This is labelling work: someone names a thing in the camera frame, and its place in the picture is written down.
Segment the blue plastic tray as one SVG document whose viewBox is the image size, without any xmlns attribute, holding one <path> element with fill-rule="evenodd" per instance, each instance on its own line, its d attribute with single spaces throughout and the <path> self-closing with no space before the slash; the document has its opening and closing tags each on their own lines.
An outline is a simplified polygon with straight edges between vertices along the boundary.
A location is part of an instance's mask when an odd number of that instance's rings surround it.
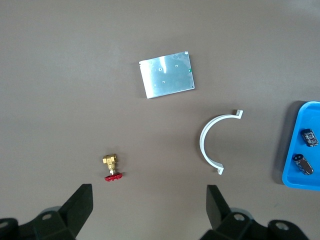
<svg viewBox="0 0 320 240">
<path fill-rule="evenodd" d="M 313 131 L 318 145 L 307 146 L 301 131 Z M 302 154 L 313 168 L 310 175 L 303 174 L 294 163 L 293 157 Z M 295 125 L 282 173 L 282 182 L 290 188 L 320 191 L 320 102 L 309 101 L 304 103 L 297 112 Z"/>
</svg>

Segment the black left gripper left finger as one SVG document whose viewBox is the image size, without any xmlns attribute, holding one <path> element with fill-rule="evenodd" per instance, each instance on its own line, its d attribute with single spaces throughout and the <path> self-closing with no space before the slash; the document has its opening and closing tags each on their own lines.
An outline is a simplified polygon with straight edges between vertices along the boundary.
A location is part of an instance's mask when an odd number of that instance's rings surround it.
<svg viewBox="0 0 320 240">
<path fill-rule="evenodd" d="M 93 187 L 82 184 L 58 210 L 44 211 L 25 224 L 0 218 L 0 240 L 76 240 L 93 207 Z"/>
</svg>

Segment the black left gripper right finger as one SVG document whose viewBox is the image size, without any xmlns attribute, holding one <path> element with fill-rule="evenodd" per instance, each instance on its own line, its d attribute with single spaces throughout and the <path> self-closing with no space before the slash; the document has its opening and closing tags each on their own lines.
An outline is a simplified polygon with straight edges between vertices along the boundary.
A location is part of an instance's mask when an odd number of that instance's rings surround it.
<svg viewBox="0 0 320 240">
<path fill-rule="evenodd" d="M 206 187 L 206 213 L 211 229 L 199 240 L 308 240 L 292 222 L 271 220 L 263 226 L 246 213 L 232 211 L 217 185 Z"/>
</svg>

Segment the silver metal power supply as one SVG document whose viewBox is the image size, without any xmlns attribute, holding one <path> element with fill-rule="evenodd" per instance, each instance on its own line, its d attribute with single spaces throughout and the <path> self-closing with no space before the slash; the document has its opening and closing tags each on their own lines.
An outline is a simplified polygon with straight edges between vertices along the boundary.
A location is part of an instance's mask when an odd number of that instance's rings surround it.
<svg viewBox="0 0 320 240">
<path fill-rule="evenodd" d="M 188 51 L 142 60 L 139 68 L 147 99 L 195 88 Z"/>
</svg>

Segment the white curved pipe clamp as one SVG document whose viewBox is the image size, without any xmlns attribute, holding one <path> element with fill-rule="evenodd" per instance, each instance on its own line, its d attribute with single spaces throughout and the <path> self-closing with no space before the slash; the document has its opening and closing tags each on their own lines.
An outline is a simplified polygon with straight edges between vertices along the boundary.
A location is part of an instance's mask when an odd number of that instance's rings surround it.
<svg viewBox="0 0 320 240">
<path fill-rule="evenodd" d="M 213 159 L 211 159 L 205 150 L 205 140 L 206 140 L 206 136 L 208 134 L 208 132 L 210 131 L 210 129 L 216 125 L 217 123 L 227 120 L 227 119 L 237 119 L 240 120 L 243 116 L 244 111 L 242 109 L 237 109 L 235 111 L 235 114 L 223 114 L 223 115 L 219 115 L 214 117 L 213 119 L 211 119 L 202 129 L 200 136 L 199 136 L 199 149 L 200 152 L 204 158 L 204 160 L 213 168 L 215 168 L 217 170 L 217 173 L 221 176 L 224 172 L 224 166 L 222 163 L 217 162 Z"/>
</svg>

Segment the tall brown electrolytic capacitor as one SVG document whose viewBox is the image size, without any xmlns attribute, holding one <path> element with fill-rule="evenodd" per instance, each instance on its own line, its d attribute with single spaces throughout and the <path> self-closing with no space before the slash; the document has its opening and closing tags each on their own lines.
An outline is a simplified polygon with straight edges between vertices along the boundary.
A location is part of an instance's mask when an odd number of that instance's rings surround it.
<svg viewBox="0 0 320 240">
<path fill-rule="evenodd" d="M 312 175 L 314 169 L 303 154 L 295 154 L 292 156 L 292 160 L 298 169 L 306 176 Z"/>
</svg>

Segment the short capacitor with white print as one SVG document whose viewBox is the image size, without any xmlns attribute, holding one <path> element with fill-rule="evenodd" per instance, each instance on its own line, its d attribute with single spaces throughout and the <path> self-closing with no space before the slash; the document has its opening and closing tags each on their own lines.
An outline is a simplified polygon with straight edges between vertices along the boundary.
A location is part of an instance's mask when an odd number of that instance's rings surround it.
<svg viewBox="0 0 320 240">
<path fill-rule="evenodd" d="M 308 147 L 315 147 L 319 144 L 319 141 L 311 128 L 303 129 L 300 134 Z"/>
</svg>

